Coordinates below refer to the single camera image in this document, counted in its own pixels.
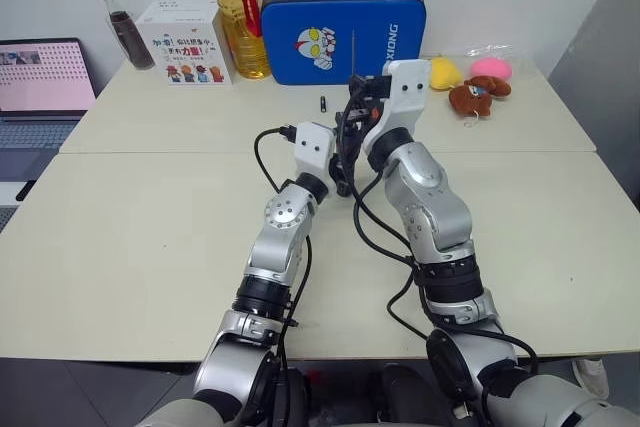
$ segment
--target laptop screen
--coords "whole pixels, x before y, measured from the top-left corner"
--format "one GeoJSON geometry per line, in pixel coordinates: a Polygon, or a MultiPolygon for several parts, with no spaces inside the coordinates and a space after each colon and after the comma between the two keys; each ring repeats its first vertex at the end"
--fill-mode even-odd
{"type": "Polygon", "coordinates": [[[77,40],[0,42],[2,113],[86,111],[94,100],[77,40]]]}

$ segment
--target black cable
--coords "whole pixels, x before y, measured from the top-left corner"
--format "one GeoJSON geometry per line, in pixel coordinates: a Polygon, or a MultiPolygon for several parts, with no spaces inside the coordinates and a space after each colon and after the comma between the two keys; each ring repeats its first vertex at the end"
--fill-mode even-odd
{"type": "Polygon", "coordinates": [[[304,291],[305,286],[307,285],[307,280],[309,280],[309,274],[311,273],[311,263],[313,260],[313,253],[311,249],[311,239],[307,235],[305,239],[307,242],[307,266],[304,269],[304,275],[302,276],[302,280],[300,281],[300,286],[296,291],[296,295],[291,302],[291,307],[289,308],[289,313],[287,314],[287,318],[282,325],[282,331],[280,332],[280,338],[278,339],[278,349],[276,351],[276,357],[280,358],[282,363],[282,371],[284,373],[284,417],[282,419],[281,427],[287,427],[289,424],[289,415],[291,412],[291,385],[289,384],[289,366],[287,364],[287,353],[284,347],[284,336],[289,329],[289,325],[291,324],[291,320],[293,319],[293,314],[296,311],[296,307],[298,306],[298,302],[300,302],[300,297],[302,297],[302,292],[304,291]]]}
{"type": "MultiPolygon", "coordinates": [[[[367,196],[367,194],[369,192],[371,192],[376,185],[378,185],[378,183],[380,182],[381,179],[382,179],[382,172],[378,173],[378,175],[376,175],[376,178],[373,179],[369,183],[369,185],[367,185],[364,188],[364,190],[361,193],[362,199],[364,199],[367,196]]],[[[397,254],[394,254],[393,252],[388,251],[386,249],[383,249],[379,245],[375,244],[371,239],[369,239],[369,237],[367,237],[367,235],[364,233],[364,230],[362,230],[362,226],[360,225],[360,206],[357,203],[353,204],[353,223],[355,224],[356,230],[358,231],[358,234],[360,235],[362,240],[369,247],[371,247],[373,250],[375,250],[377,252],[380,252],[381,254],[386,255],[387,257],[390,257],[390,258],[392,258],[394,260],[397,260],[398,262],[402,262],[404,264],[407,264],[410,267],[413,266],[413,260],[411,259],[411,257],[404,258],[404,257],[401,257],[401,256],[399,256],[397,254]]],[[[414,326],[412,326],[411,324],[406,322],[404,319],[399,317],[392,309],[393,305],[398,300],[400,300],[409,291],[409,288],[411,287],[412,283],[413,283],[413,272],[411,272],[411,274],[409,274],[409,278],[407,279],[407,281],[404,284],[404,286],[402,287],[402,289],[400,289],[400,291],[397,294],[395,294],[393,297],[391,297],[391,299],[389,299],[389,302],[387,302],[387,312],[389,313],[391,318],[393,318],[400,325],[402,325],[403,327],[409,329],[411,332],[416,334],[418,337],[420,337],[420,338],[422,338],[424,340],[427,340],[428,336],[426,334],[423,334],[418,329],[416,329],[414,326]]]]}
{"type": "Polygon", "coordinates": [[[260,132],[256,137],[256,139],[253,141],[253,155],[255,155],[256,157],[256,162],[258,162],[258,165],[260,166],[262,173],[271,184],[271,187],[273,187],[273,190],[275,190],[276,192],[280,192],[280,188],[273,181],[273,178],[271,178],[271,175],[269,174],[269,172],[267,171],[267,168],[264,166],[264,163],[262,162],[262,158],[260,157],[260,141],[262,140],[263,137],[266,137],[267,135],[279,134],[279,133],[280,133],[279,128],[267,129],[263,132],[260,132]]]}
{"type": "Polygon", "coordinates": [[[353,109],[354,103],[359,99],[360,95],[362,95],[363,91],[364,91],[364,87],[360,86],[353,92],[353,94],[349,98],[349,101],[347,102],[346,108],[344,109],[342,118],[340,119],[340,125],[338,126],[338,158],[340,160],[340,164],[342,165],[342,170],[344,171],[345,180],[347,181],[347,184],[349,184],[349,188],[351,189],[353,198],[355,199],[358,206],[363,210],[365,214],[369,216],[371,220],[373,220],[376,224],[378,224],[380,227],[382,227],[384,230],[386,230],[391,235],[393,235],[396,239],[402,242],[405,245],[405,247],[411,250],[411,244],[409,244],[409,241],[405,239],[402,234],[397,232],[391,226],[389,226],[388,224],[380,220],[373,212],[371,212],[369,207],[367,207],[367,205],[363,202],[362,197],[360,196],[360,193],[358,192],[358,189],[356,189],[356,186],[355,186],[354,172],[353,172],[354,169],[351,169],[350,167],[348,167],[349,164],[347,163],[347,154],[344,150],[344,142],[343,142],[344,132],[346,130],[349,113],[353,109]]]}
{"type": "MultiPolygon", "coordinates": [[[[253,142],[253,153],[256,157],[256,161],[258,162],[258,165],[260,166],[262,173],[265,175],[265,177],[271,184],[271,187],[273,187],[273,190],[275,190],[277,193],[280,192],[280,189],[278,188],[276,183],[273,181],[273,178],[267,171],[267,168],[264,166],[264,163],[262,162],[262,159],[260,157],[260,140],[267,135],[278,134],[278,133],[281,133],[280,128],[265,130],[264,132],[261,132],[260,134],[258,134],[258,136],[253,142]]],[[[294,296],[293,301],[291,302],[291,305],[289,307],[289,313],[287,314],[287,317],[285,318],[282,324],[282,331],[280,332],[280,337],[278,339],[278,347],[276,349],[276,357],[278,357],[281,362],[282,372],[284,374],[283,380],[284,380],[284,386],[285,386],[285,389],[284,389],[285,390],[285,397],[284,397],[285,409],[284,409],[284,417],[282,419],[282,425],[280,427],[288,426],[289,415],[291,411],[291,385],[289,383],[289,365],[287,363],[287,352],[284,346],[284,337],[287,333],[287,330],[289,329],[289,325],[291,324],[291,321],[293,319],[293,314],[296,311],[298,302],[300,302],[300,298],[302,297],[302,292],[304,291],[304,288],[307,285],[307,280],[309,280],[309,274],[311,273],[311,263],[313,261],[313,253],[311,249],[311,238],[307,235],[305,240],[307,243],[307,266],[305,267],[302,280],[300,281],[300,286],[298,287],[298,290],[296,291],[296,295],[294,296]]],[[[270,416],[269,425],[271,425],[272,422],[273,422],[273,413],[270,416]]]]}
{"type": "MultiPolygon", "coordinates": [[[[364,190],[362,191],[361,198],[364,199],[364,197],[378,184],[378,182],[380,182],[380,179],[382,179],[382,172],[380,172],[375,179],[373,179],[371,181],[371,183],[369,183],[369,185],[367,185],[364,190]]],[[[413,261],[411,260],[411,258],[407,258],[407,257],[402,257],[401,255],[395,254],[393,252],[391,252],[390,250],[387,250],[383,247],[380,247],[378,244],[376,244],[373,240],[371,240],[367,234],[365,234],[364,230],[362,229],[362,224],[360,223],[360,205],[355,202],[353,204],[353,224],[356,227],[356,232],[358,232],[358,235],[360,236],[360,238],[362,239],[362,241],[367,244],[369,247],[371,247],[373,250],[375,250],[376,252],[385,255],[393,260],[397,260],[398,262],[402,262],[403,264],[407,264],[409,266],[411,266],[413,264],[413,261]]]]}
{"type": "Polygon", "coordinates": [[[489,389],[491,388],[491,383],[482,386],[482,395],[480,396],[480,406],[482,408],[482,414],[484,416],[484,420],[486,420],[487,424],[492,425],[493,421],[491,420],[491,412],[489,411],[489,389]]]}
{"type": "Polygon", "coordinates": [[[463,334],[476,335],[478,337],[487,337],[489,339],[500,340],[502,342],[507,342],[509,344],[516,345],[520,347],[522,350],[524,350],[527,354],[529,354],[529,357],[531,359],[529,372],[531,372],[532,375],[536,375],[538,373],[538,354],[536,354],[536,351],[533,350],[533,348],[529,344],[527,344],[526,342],[516,337],[512,337],[511,335],[507,335],[507,334],[490,332],[488,330],[473,329],[471,327],[467,327],[463,325],[447,324],[446,322],[443,322],[438,317],[433,315],[433,313],[429,310],[424,288],[420,288],[418,289],[418,291],[420,294],[420,303],[422,304],[422,310],[424,310],[425,315],[429,318],[429,320],[433,325],[435,325],[436,327],[444,331],[459,332],[463,334]]]}
{"type": "Polygon", "coordinates": [[[477,427],[488,427],[487,423],[485,422],[484,415],[480,410],[476,408],[475,405],[473,405],[472,403],[467,403],[467,408],[469,409],[469,412],[471,412],[475,416],[477,420],[477,427]]]}
{"type": "Polygon", "coordinates": [[[411,274],[409,274],[409,278],[407,279],[407,282],[404,284],[402,289],[400,289],[400,291],[396,295],[391,297],[391,299],[389,299],[389,302],[387,302],[387,312],[389,313],[389,315],[391,317],[393,317],[393,319],[396,322],[398,322],[404,328],[409,329],[411,332],[416,334],[418,337],[420,337],[421,339],[426,341],[426,340],[429,339],[429,336],[427,334],[424,334],[424,333],[420,332],[413,325],[411,325],[410,323],[408,323],[407,321],[403,320],[398,315],[396,315],[396,313],[391,309],[391,307],[393,307],[393,304],[395,304],[398,300],[400,300],[400,298],[404,294],[406,294],[408,292],[408,290],[411,287],[412,283],[413,283],[413,272],[411,274]]]}
{"type": "Polygon", "coordinates": [[[311,250],[311,239],[307,235],[305,239],[307,241],[307,266],[304,269],[304,275],[302,276],[302,280],[300,281],[300,287],[296,292],[293,301],[291,302],[291,307],[289,308],[289,313],[287,314],[287,318],[284,321],[282,326],[282,331],[280,332],[280,339],[278,341],[278,350],[276,355],[278,355],[282,349],[284,349],[284,336],[289,329],[289,325],[291,324],[291,320],[293,319],[293,314],[298,307],[298,302],[300,302],[300,297],[302,297],[302,292],[304,291],[305,286],[307,285],[307,280],[309,280],[309,274],[311,273],[311,263],[313,261],[313,253],[311,250]]]}

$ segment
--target cooking oil bottle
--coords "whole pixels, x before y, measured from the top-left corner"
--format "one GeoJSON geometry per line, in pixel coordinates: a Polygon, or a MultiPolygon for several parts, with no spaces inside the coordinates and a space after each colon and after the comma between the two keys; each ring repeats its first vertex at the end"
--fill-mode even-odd
{"type": "Polygon", "coordinates": [[[262,79],[271,73],[260,27],[258,0],[218,0],[224,32],[240,75],[262,79]]]}

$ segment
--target pink plush toy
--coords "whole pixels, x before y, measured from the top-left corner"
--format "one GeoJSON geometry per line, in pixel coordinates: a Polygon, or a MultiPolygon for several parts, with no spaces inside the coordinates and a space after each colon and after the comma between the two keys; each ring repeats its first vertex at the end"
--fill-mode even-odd
{"type": "Polygon", "coordinates": [[[507,80],[511,77],[512,73],[509,62],[496,57],[486,57],[484,59],[476,60],[471,64],[471,77],[488,75],[490,77],[498,77],[499,79],[507,80]]]}

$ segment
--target yellow plush toy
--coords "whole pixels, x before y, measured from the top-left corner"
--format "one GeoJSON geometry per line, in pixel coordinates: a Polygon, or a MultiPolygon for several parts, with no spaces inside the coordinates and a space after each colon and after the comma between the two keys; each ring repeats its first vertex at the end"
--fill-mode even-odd
{"type": "Polygon", "coordinates": [[[446,57],[431,59],[431,79],[429,85],[434,90],[449,90],[462,83],[462,73],[446,57]]]}

